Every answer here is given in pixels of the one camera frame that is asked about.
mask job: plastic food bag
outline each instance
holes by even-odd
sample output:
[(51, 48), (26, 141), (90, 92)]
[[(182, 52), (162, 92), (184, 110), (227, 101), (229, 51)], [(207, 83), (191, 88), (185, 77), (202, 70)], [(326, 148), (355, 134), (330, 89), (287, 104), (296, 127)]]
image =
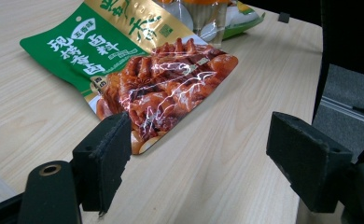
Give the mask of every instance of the plastic food bag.
[(221, 47), (229, 0), (154, 0), (202, 40)]
[(265, 13), (261, 16), (240, 1), (231, 1), (228, 5), (225, 20), (225, 33), (223, 39), (238, 35), (263, 22)]
[(73, 84), (100, 119), (127, 111), (133, 154), (176, 126), (238, 64), (146, 0), (86, 0), (21, 46)]

